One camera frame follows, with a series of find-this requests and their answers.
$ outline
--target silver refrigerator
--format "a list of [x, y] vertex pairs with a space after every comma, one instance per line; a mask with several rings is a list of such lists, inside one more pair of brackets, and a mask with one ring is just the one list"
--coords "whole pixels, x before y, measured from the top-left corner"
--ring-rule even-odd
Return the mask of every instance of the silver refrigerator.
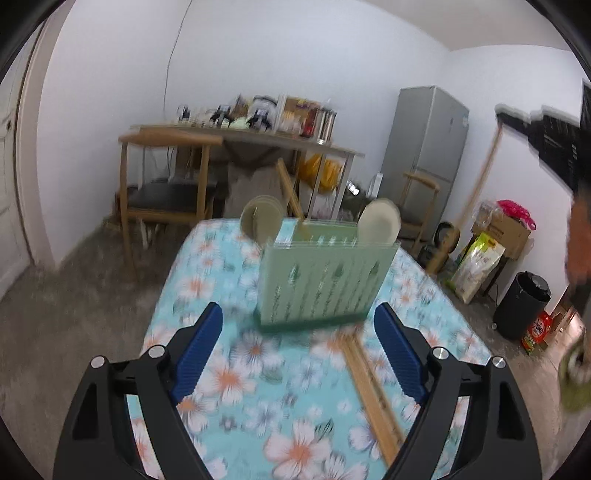
[[[435, 179], [441, 190], [423, 240], [433, 239], [456, 179], [468, 132], [468, 113], [468, 108], [437, 86], [405, 88], [398, 95], [378, 196], [398, 204], [405, 171], [421, 172]], [[412, 217], [422, 219], [431, 193], [432, 190], [413, 182], [401, 207]], [[401, 237], [407, 235], [404, 230], [400, 232]]]

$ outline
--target floral tablecloth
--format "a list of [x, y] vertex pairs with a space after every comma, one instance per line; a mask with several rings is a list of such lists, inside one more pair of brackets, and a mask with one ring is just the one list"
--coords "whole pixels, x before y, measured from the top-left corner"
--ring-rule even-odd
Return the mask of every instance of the floral tablecloth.
[[[278, 241], [289, 241], [285, 220]], [[386, 472], [335, 329], [262, 336], [254, 328], [259, 250], [237, 220], [200, 223], [181, 248], [144, 340], [145, 351], [195, 323], [208, 302], [224, 315], [220, 338], [194, 393], [177, 407], [216, 480], [379, 480]], [[431, 346], [485, 364], [490, 352], [445, 294], [399, 249], [363, 329], [363, 344], [392, 409], [408, 433], [418, 411], [406, 397], [373, 327], [387, 301]], [[434, 478], [449, 472], [467, 402], [460, 400]], [[146, 472], [163, 478], [136, 397], [129, 410]]]

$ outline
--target wooden pole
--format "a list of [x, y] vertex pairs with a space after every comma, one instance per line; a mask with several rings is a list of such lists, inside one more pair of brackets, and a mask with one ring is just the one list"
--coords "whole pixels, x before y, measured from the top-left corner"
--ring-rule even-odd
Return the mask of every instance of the wooden pole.
[[295, 216], [300, 220], [305, 220], [306, 217], [304, 216], [304, 212], [301, 209], [300, 201], [297, 199], [296, 194], [294, 193], [293, 186], [291, 185], [290, 175], [287, 173], [287, 168], [285, 167], [283, 158], [277, 160], [277, 173], [279, 174], [279, 178], [283, 184], [285, 193], [287, 194], [291, 210], [293, 210]]
[[502, 131], [503, 131], [502, 124], [497, 123], [496, 134], [492, 140], [491, 150], [488, 153], [488, 157], [486, 158], [486, 162], [484, 162], [484, 165], [482, 166], [482, 169], [480, 170], [480, 176], [478, 178], [478, 181], [474, 185], [474, 189], [472, 190], [472, 194], [470, 195], [470, 197], [468, 198], [468, 201], [464, 205], [462, 213], [458, 217], [457, 221], [453, 224], [454, 228], [452, 230], [448, 231], [443, 243], [439, 247], [439, 250], [435, 253], [435, 255], [433, 255], [433, 258], [427, 264], [426, 272], [428, 275], [435, 275], [439, 271], [439, 269], [441, 268], [441, 266], [445, 262], [446, 255], [449, 253], [449, 251], [452, 247], [452, 244], [454, 243], [454, 240], [456, 239], [457, 234], [460, 232], [462, 226], [464, 225], [464, 223], [466, 223], [466, 220], [468, 220], [468, 218], [472, 214], [472, 212], [474, 210], [474, 206], [476, 204], [476, 201], [478, 200], [478, 197], [480, 196], [480, 192], [482, 191], [482, 187], [484, 186], [484, 184], [486, 182], [486, 178], [488, 177], [488, 174], [491, 170], [492, 162], [495, 158], [496, 149], [498, 148], [499, 141], [501, 140]]
[[386, 468], [389, 468], [404, 443], [404, 433], [394, 417], [382, 385], [375, 377], [357, 332], [344, 334], [339, 345]]

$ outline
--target pink bag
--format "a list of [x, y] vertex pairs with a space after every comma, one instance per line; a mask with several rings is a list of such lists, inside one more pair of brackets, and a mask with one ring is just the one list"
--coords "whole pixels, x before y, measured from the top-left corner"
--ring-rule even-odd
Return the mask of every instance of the pink bag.
[[526, 208], [523, 208], [519, 203], [513, 200], [499, 200], [497, 205], [501, 207], [503, 213], [507, 216], [521, 220], [530, 230], [535, 230], [535, 222]]

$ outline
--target dish rack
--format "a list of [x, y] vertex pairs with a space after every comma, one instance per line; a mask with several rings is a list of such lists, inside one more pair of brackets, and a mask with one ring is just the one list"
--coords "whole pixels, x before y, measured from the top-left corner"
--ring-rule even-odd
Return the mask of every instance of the dish rack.
[[398, 243], [361, 244], [355, 223], [306, 220], [264, 246], [255, 318], [263, 332], [365, 320]]

